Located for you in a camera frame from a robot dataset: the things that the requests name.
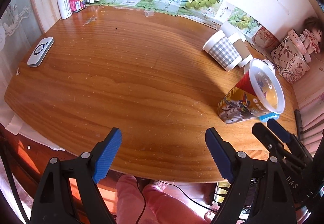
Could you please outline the translucent printed plastic cup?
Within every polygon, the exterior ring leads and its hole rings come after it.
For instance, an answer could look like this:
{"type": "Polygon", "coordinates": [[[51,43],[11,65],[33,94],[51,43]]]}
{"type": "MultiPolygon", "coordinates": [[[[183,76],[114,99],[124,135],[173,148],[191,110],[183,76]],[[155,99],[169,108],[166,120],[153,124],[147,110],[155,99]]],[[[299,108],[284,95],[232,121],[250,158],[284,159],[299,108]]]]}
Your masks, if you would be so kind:
{"type": "Polygon", "coordinates": [[[285,110],[279,80],[260,59],[252,59],[243,78],[218,103],[217,113],[226,124],[240,123],[285,110]]]}

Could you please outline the green grape print backsplash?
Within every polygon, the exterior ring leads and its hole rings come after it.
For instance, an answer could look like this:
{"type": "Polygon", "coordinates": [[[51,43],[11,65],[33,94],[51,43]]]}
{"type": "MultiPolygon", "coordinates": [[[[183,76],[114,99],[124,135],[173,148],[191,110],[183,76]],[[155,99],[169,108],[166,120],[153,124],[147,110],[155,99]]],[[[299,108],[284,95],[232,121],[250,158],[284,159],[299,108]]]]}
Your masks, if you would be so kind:
{"type": "Polygon", "coordinates": [[[99,0],[96,5],[129,6],[137,9],[188,16],[205,23],[230,23],[245,37],[252,38],[262,27],[252,16],[225,0],[99,0]]]}

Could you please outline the pink trousers leg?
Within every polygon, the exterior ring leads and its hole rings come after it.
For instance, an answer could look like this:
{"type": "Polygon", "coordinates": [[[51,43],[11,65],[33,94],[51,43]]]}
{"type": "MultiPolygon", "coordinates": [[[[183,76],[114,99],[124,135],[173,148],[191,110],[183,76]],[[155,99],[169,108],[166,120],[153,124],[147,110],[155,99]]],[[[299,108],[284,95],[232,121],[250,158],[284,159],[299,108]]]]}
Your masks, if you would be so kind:
{"type": "Polygon", "coordinates": [[[122,175],[116,189],[117,223],[210,223],[155,183],[140,187],[134,176],[122,175]]]}

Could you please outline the white plastic bottle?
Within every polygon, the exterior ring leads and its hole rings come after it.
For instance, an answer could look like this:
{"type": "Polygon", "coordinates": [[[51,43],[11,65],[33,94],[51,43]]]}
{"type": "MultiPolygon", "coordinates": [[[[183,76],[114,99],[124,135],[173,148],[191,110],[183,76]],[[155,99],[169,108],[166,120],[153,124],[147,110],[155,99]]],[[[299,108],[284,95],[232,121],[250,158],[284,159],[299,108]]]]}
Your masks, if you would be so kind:
{"type": "Polygon", "coordinates": [[[72,15],[69,0],[57,0],[61,19],[67,19],[72,15]]]}

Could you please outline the panda print paper cup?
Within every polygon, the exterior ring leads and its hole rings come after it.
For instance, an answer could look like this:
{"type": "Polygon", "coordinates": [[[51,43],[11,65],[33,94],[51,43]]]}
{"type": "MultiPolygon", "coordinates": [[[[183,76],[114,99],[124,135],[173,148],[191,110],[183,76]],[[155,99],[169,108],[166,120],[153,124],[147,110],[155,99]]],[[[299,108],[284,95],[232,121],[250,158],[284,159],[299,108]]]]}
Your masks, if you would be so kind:
{"type": "Polygon", "coordinates": [[[273,73],[275,73],[275,66],[274,66],[274,64],[270,61],[270,60],[268,60],[268,59],[263,59],[262,60],[267,66],[268,66],[268,68],[273,72],[273,73]]]}

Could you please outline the white lace cloth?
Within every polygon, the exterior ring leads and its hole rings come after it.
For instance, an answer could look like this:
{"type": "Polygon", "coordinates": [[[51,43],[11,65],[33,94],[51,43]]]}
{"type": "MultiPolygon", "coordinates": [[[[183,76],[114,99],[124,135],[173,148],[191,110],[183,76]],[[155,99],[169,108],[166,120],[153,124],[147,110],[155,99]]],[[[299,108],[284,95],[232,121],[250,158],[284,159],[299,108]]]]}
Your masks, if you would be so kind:
{"type": "Polygon", "coordinates": [[[1,16],[1,92],[31,45],[41,36],[31,0],[11,0],[1,16]]]}

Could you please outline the letter print fabric basket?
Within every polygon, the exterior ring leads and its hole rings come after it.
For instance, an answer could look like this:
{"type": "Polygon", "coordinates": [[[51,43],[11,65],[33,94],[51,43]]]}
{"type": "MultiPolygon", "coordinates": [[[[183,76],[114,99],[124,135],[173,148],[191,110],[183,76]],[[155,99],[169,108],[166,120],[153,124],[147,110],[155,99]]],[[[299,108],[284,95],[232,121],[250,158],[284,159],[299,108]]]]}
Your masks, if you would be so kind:
{"type": "Polygon", "coordinates": [[[270,55],[279,74],[291,84],[301,79],[310,70],[289,36],[286,36],[270,55]]]}

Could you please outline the white portable wifi router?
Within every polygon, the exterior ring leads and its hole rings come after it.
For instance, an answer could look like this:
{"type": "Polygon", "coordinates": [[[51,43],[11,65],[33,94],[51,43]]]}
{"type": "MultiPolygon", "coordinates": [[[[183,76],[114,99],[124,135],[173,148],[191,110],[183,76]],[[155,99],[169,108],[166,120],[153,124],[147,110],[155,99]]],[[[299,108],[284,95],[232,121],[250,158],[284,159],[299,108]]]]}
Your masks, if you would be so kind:
{"type": "Polygon", "coordinates": [[[42,63],[43,59],[45,58],[46,54],[53,44],[54,37],[45,37],[44,39],[42,39],[29,57],[27,66],[38,67],[42,63]]]}

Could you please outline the grey checkered paper cup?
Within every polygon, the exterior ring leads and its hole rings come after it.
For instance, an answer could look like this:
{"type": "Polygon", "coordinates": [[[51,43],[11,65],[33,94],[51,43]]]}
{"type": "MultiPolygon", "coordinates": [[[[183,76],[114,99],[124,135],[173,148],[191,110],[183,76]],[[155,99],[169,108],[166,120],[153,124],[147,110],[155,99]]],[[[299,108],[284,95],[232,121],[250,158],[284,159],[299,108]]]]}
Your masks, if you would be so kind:
{"type": "Polygon", "coordinates": [[[242,57],[222,30],[217,31],[204,44],[203,50],[208,53],[224,70],[234,69],[242,57]]]}

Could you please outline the doll in pink dress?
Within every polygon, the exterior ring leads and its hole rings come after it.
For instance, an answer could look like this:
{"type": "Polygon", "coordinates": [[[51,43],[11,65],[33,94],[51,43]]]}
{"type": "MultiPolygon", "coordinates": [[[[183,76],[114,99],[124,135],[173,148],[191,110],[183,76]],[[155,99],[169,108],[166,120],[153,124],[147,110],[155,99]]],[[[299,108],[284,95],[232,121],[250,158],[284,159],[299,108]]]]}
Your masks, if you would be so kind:
{"type": "Polygon", "coordinates": [[[304,20],[304,30],[300,39],[308,54],[318,54],[323,50],[323,22],[316,17],[309,17],[304,20]]]}

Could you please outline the small clear plastic cap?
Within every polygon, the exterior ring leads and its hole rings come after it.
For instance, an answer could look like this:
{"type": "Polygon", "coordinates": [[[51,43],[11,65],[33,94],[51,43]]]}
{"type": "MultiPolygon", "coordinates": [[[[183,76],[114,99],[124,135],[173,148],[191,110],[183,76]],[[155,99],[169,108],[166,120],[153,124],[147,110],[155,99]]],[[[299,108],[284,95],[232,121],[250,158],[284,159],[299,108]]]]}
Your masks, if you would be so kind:
{"type": "Polygon", "coordinates": [[[154,16],[155,13],[154,11],[144,11],[144,16],[145,17],[151,17],[151,16],[154,16]]]}

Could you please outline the brown sleeve paper cup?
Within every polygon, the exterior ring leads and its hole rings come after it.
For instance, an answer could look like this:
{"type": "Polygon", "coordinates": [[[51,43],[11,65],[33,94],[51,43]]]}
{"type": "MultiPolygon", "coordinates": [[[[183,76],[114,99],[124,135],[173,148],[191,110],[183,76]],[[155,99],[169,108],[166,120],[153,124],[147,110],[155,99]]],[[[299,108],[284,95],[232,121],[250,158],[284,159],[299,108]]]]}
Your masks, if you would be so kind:
{"type": "Polygon", "coordinates": [[[234,33],[228,37],[234,48],[237,50],[242,60],[238,63],[239,68],[245,67],[252,59],[252,54],[249,52],[245,39],[241,33],[234,33]]]}

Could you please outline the blue plastic cup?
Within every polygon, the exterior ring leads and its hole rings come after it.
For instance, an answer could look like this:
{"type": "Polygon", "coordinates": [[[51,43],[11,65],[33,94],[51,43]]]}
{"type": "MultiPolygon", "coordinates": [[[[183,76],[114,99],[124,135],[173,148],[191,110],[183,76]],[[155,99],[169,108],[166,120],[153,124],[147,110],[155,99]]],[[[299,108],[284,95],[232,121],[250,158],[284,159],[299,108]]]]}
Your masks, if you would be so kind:
{"type": "Polygon", "coordinates": [[[258,119],[262,123],[267,123],[267,121],[270,120],[270,119],[274,119],[274,120],[279,119],[279,114],[276,114],[276,113],[268,113],[268,114],[264,114],[264,115],[258,117],[258,119]]]}

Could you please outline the white plain paper cup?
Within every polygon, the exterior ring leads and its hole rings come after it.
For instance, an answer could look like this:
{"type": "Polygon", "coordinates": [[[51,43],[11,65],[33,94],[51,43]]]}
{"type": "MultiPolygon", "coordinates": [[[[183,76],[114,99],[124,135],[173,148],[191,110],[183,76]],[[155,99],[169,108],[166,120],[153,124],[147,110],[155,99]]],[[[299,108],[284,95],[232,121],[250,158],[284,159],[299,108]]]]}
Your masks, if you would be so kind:
{"type": "Polygon", "coordinates": [[[220,30],[223,31],[223,33],[225,34],[226,37],[230,37],[233,34],[236,33],[241,33],[236,27],[234,27],[231,23],[229,22],[224,22],[221,27],[220,30]]]}

